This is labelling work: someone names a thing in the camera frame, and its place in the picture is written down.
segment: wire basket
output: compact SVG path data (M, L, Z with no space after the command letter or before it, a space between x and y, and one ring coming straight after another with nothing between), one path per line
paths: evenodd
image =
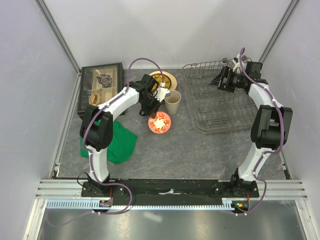
M217 133L251 128L257 115L254 101L243 89L226 92L209 85L232 60L192 63L182 68L188 97L197 128L203 133Z

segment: green towel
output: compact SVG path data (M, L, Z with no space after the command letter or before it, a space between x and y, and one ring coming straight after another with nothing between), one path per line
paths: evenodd
M124 128L118 121L113 122L113 138L106 151L106 159L114 164L127 161L134 153L138 136ZM89 153L82 148L83 138L80 139L80 154L89 158Z

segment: beige cup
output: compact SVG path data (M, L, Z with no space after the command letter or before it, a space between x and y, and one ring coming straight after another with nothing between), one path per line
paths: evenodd
M181 100L181 94L176 90L171 90L171 95L164 98L166 111L168 114L176 114Z

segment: display case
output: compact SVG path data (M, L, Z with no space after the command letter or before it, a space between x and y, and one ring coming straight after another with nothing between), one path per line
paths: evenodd
M88 105L98 106L124 88L122 63L85 66L81 70L77 114L82 119Z

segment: wall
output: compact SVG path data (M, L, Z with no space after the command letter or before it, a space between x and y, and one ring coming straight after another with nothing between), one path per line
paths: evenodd
M0 7L0 239L20 240L76 81L33 0Z
M290 0L45 0L83 66L151 58L163 68L259 59ZM135 68L154 68L139 61Z
M293 109L284 152L320 223L320 2L300 1L263 66L279 102Z

